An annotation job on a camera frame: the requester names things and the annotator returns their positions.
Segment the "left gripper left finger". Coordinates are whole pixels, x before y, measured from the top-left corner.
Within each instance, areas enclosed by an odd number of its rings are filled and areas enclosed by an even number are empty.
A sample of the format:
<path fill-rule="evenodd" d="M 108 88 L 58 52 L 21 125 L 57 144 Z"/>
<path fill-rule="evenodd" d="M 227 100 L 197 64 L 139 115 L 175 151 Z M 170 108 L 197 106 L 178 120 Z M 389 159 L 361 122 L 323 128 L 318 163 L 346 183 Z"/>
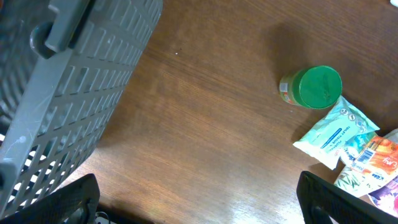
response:
<path fill-rule="evenodd" d="M 100 190 L 87 174 L 33 205 L 1 220 L 1 224 L 94 223 Z"/>

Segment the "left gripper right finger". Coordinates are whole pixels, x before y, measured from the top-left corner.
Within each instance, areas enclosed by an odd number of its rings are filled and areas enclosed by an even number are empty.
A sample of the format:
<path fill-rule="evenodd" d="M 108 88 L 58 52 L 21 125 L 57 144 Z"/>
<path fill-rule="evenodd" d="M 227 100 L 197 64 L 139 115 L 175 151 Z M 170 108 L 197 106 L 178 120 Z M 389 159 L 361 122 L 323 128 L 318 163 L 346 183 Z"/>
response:
<path fill-rule="evenodd" d="M 305 223 L 394 224 L 397 218 L 339 189 L 309 171 L 296 189 Z"/>

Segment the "red purple tissue pack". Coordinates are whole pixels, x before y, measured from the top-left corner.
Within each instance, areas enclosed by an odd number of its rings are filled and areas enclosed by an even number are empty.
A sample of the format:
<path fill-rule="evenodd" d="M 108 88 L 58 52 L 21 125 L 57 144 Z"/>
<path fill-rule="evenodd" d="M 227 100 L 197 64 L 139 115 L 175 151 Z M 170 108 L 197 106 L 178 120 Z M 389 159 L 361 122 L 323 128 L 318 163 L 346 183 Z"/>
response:
<path fill-rule="evenodd" d="M 368 195 L 377 208 L 394 217 L 397 217 L 398 212 L 397 184 L 397 177 L 395 177 L 385 186 Z"/>

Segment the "white tube with cork cap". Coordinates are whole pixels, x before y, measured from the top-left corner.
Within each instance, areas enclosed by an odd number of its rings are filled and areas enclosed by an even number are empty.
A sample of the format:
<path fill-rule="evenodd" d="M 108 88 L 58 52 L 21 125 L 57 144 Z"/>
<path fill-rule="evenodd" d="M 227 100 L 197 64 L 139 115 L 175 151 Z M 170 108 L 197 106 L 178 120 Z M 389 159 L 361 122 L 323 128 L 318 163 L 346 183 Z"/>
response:
<path fill-rule="evenodd" d="M 341 154 L 341 160 L 345 164 L 345 167 L 335 180 L 335 185 L 355 197 L 362 197 L 363 195 L 381 188 L 380 185 L 367 183 L 361 174 L 351 168 L 354 160 L 359 156 L 365 145 L 374 136 L 378 135 L 376 133 L 367 133 L 355 136 L 346 143 Z M 386 138 L 397 143 L 397 130 L 395 129 L 391 131 L 382 138 Z"/>

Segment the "teal wipes packet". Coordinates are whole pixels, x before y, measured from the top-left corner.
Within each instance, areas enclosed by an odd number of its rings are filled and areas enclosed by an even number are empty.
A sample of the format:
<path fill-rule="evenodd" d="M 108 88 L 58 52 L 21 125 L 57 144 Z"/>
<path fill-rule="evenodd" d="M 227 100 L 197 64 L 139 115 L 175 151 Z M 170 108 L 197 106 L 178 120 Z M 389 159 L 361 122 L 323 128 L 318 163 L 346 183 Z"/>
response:
<path fill-rule="evenodd" d="M 378 130 L 379 127 L 362 111 L 340 96 L 328 114 L 293 146 L 333 170 L 350 139 Z"/>

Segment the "orange snack packet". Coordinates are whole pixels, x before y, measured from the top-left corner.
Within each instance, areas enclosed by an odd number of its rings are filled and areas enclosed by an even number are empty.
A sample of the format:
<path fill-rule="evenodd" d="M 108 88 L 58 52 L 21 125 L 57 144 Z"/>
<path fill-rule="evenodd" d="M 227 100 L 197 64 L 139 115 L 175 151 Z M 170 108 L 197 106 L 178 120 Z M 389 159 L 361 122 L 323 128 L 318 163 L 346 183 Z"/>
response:
<path fill-rule="evenodd" d="M 383 187 L 397 176 L 397 143 L 374 136 L 351 168 L 361 174 L 367 183 Z"/>

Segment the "green bottle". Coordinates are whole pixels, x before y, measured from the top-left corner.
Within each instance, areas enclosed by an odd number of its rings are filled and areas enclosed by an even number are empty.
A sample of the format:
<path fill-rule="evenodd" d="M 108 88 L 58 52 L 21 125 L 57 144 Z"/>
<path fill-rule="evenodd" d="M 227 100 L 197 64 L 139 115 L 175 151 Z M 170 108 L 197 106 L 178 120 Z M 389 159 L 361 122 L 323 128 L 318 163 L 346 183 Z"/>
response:
<path fill-rule="evenodd" d="M 286 103 L 315 110 L 335 104 L 342 91 L 340 74 L 326 65 L 285 75 L 279 82 L 279 95 Z"/>

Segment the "grey plastic mesh basket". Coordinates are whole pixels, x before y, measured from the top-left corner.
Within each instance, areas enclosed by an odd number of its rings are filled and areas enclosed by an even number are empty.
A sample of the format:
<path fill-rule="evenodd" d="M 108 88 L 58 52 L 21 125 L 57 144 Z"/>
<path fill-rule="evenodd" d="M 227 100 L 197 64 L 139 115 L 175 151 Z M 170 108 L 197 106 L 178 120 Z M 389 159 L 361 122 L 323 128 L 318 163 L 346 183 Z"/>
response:
<path fill-rule="evenodd" d="M 1 217 L 90 157 L 161 17 L 161 0 L 1 2 Z"/>

